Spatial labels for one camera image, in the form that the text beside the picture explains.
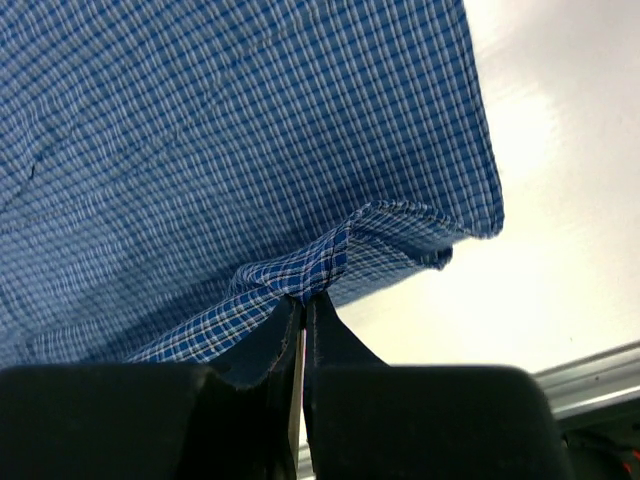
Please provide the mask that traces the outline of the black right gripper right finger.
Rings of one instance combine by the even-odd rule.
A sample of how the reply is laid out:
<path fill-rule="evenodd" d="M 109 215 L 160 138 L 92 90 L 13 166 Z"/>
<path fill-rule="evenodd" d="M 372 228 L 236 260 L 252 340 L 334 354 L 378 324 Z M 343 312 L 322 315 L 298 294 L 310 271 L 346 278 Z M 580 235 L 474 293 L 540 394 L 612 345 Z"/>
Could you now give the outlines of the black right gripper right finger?
<path fill-rule="evenodd" d="M 391 366 L 306 308 L 304 414 L 320 479 L 569 479 L 547 399 L 504 366 Z"/>

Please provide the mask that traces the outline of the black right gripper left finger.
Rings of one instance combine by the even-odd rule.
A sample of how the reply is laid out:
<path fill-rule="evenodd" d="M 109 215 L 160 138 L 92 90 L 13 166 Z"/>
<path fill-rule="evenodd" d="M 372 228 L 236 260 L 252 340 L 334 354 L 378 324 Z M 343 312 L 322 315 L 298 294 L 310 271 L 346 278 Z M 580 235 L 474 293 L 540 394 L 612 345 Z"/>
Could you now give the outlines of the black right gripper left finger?
<path fill-rule="evenodd" d="M 211 362 L 1 373 L 5 479 L 291 479 L 303 309 L 281 299 Z"/>

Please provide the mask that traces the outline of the blue plaid long sleeve shirt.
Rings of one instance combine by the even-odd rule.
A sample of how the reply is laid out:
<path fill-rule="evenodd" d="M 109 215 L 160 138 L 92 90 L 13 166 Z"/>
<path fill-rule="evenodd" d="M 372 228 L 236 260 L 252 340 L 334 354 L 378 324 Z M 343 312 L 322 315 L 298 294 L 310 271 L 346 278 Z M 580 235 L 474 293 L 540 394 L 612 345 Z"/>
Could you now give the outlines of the blue plaid long sleeve shirt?
<path fill-rule="evenodd" d="M 1 363 L 209 361 L 496 236 L 459 1 L 5 1 Z"/>

